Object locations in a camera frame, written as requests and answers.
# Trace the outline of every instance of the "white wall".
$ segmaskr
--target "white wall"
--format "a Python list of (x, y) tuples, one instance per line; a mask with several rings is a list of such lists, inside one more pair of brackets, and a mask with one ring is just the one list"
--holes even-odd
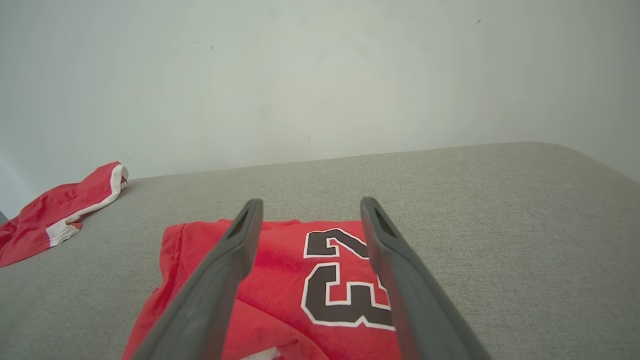
[(520, 140), (640, 179), (638, 18), (636, 0), (0, 0), (0, 209), (114, 160), (147, 177)]

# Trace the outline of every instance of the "printed number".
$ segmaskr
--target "printed number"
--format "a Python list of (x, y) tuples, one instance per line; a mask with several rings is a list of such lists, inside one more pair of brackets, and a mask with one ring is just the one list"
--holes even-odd
[[(307, 234), (304, 258), (337, 258), (340, 249), (330, 245), (335, 240), (361, 259), (369, 259), (367, 245), (342, 229), (314, 231)], [(340, 263), (320, 263), (305, 279), (302, 310), (314, 324), (325, 326), (367, 327), (395, 330), (388, 305), (376, 303), (374, 285), (369, 282), (348, 281), (346, 300), (329, 300), (331, 286), (340, 284)], [(386, 289), (378, 279), (378, 286)]]

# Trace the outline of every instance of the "red shirt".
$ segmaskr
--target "red shirt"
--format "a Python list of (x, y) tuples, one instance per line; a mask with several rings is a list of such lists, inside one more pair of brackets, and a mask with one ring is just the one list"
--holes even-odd
[[(162, 285), (142, 308), (130, 358), (229, 220), (167, 228)], [(284, 359), (400, 359), (387, 294), (369, 266), (361, 222), (264, 222), (240, 284), (223, 359), (277, 347)]]

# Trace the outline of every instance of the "red fabric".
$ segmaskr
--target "red fabric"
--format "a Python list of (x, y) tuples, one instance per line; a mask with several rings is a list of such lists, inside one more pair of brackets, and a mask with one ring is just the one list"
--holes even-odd
[[(163, 283), (142, 308), (123, 359), (129, 359), (164, 309), (178, 294), (203, 257), (224, 235), (231, 221), (195, 222), (167, 228), (160, 253)], [(233, 360), (277, 347), (284, 359), (400, 359), (396, 332), (361, 323), (357, 327), (314, 324), (301, 307), (305, 280), (321, 263), (340, 265), (340, 284), (330, 286), (330, 300), (346, 300), (348, 281), (374, 284), (375, 301), (386, 293), (367, 258), (359, 258), (335, 239), (339, 257), (305, 258), (307, 234), (339, 228), (364, 240), (361, 222), (264, 222), (252, 272), (240, 284), (223, 359)]]
[[(0, 225), (0, 266), (47, 250), (51, 247), (48, 227), (78, 212), (80, 214), (77, 215), (83, 215), (84, 209), (109, 196), (117, 197), (120, 189), (113, 194), (111, 188), (111, 176), (116, 167), (122, 166), (116, 161), (99, 167), (80, 183), (60, 185), (49, 190), (25, 206), (17, 217)], [(126, 179), (118, 179), (118, 184), (122, 181)], [(81, 227), (80, 223), (70, 225), (76, 229)]]

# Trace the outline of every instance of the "gray fabric surface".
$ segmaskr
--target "gray fabric surface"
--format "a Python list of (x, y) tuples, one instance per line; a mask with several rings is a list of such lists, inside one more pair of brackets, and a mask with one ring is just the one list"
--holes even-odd
[(252, 197), (265, 220), (355, 220), (364, 195), (496, 359), (640, 356), (640, 184), (507, 143), (133, 180), (70, 240), (0, 268), (0, 357), (119, 358), (169, 225), (233, 218)]

